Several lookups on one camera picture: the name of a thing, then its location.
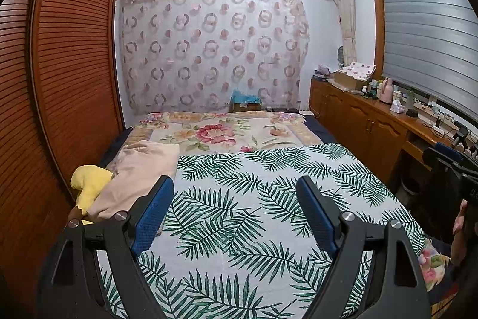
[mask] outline pink towel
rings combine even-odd
[[[87,210],[90,219],[109,219],[118,211],[128,211],[163,174],[174,180],[178,159],[175,144],[141,140],[125,146],[115,158],[116,175]]]

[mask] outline white curtain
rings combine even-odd
[[[337,0],[344,43],[344,65],[357,61],[355,52],[355,0]]]
[[[309,32],[299,0],[121,0],[123,74],[136,115],[227,111],[234,89],[299,106]]]

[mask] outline person's hand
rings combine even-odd
[[[459,266],[467,254],[467,243],[465,242],[465,234],[463,225],[465,223],[465,214],[467,213],[468,202],[462,200],[460,204],[460,212],[453,224],[453,243],[451,244],[451,262],[455,266]],[[478,222],[475,223],[475,233],[478,234]]]

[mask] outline window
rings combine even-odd
[[[478,120],[478,18],[468,0],[383,0],[382,5],[377,23],[383,18],[384,36],[377,39],[384,42],[383,75]]]

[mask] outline yellow pillow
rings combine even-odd
[[[80,190],[76,198],[76,206],[83,215],[93,204],[103,187],[111,180],[113,173],[95,165],[82,165],[78,167],[71,176],[70,186]]]

